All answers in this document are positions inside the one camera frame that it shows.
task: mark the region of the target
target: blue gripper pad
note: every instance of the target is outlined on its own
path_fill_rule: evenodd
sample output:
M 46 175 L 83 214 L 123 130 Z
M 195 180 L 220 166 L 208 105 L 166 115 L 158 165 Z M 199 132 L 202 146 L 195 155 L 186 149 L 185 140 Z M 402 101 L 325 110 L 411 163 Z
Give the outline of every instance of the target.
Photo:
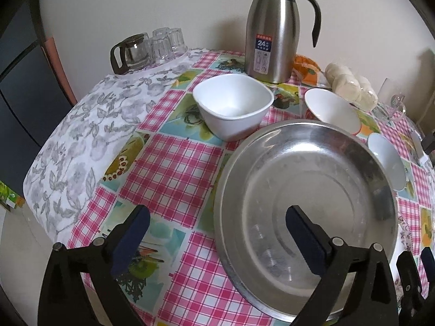
M 308 227 L 304 219 L 297 212 L 295 206 L 290 206 L 287 209 L 285 223 L 310 271 L 315 275 L 323 276 L 327 270 L 327 253 L 316 239 L 315 233 Z
M 130 224 L 118 245 L 112 253 L 112 269 L 110 274 L 113 277 L 125 272 L 133 259 L 139 244 L 150 226 L 150 211 L 144 205 L 138 205 L 127 217 L 123 224 Z
M 429 247 L 426 247 L 421 252 L 421 263 L 426 271 L 426 276 L 429 283 L 435 282 L 435 260 L 432 251 Z

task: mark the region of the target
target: sticker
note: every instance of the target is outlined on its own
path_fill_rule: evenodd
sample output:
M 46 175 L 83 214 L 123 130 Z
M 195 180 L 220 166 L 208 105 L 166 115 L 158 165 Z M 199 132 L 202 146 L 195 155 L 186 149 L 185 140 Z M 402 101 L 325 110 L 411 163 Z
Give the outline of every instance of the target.
M 272 50 L 272 37 L 257 34 L 255 39 L 254 71 L 267 75 Z

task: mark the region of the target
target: tablecloth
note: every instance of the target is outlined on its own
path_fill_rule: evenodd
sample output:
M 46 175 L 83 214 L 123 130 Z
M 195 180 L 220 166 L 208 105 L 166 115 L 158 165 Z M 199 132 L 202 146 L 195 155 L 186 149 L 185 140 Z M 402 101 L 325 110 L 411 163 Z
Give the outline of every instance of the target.
M 135 310 L 154 325 L 286 325 L 261 313 L 231 284 L 214 243 L 213 200 L 216 185 L 238 142 L 223 142 L 204 124 L 192 97 L 201 81 L 244 69 L 242 53 L 204 52 L 191 69 L 166 87 L 108 167 L 87 207 L 74 224 L 67 247 L 87 246 L 106 236 L 137 204 L 151 212 L 151 225 L 129 269 L 117 280 Z M 308 89 L 295 73 L 286 84 L 267 84 L 275 94 L 260 127 L 300 118 Z M 397 193 L 399 240 L 412 251 L 423 285 L 428 283 L 420 251 L 433 249 L 432 207 L 435 173 L 419 166 L 407 118 L 383 124 L 358 111 L 365 141 L 382 133 L 401 155 L 406 188 Z M 92 285 L 88 276 L 85 281 Z M 401 286 L 395 281 L 397 293 Z

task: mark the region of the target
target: floor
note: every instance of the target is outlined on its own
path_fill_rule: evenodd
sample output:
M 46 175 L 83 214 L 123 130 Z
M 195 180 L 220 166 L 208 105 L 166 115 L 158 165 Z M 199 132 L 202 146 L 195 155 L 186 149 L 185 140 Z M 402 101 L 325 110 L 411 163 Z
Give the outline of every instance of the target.
M 53 243 L 27 204 L 6 212 L 0 234 L 2 288 L 24 321 L 36 326 L 42 279 Z M 98 296 L 92 290 L 87 292 L 99 322 L 110 326 Z

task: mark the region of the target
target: white wall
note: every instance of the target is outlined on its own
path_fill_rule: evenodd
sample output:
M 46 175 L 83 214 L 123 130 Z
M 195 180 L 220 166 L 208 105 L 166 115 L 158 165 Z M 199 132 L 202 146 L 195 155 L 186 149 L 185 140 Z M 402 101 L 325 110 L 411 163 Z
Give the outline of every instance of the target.
M 82 98 L 112 69 L 110 48 L 122 39 L 163 26 L 181 27 L 190 47 L 244 50 L 252 0 L 41 0 L 47 36 L 53 36 L 65 73 Z M 413 117 L 431 92 L 435 41 L 408 0 L 317 0 L 322 25 L 317 47 L 314 11 L 297 0 L 298 53 L 321 67 L 342 61 L 377 91 L 386 77 L 401 83 Z

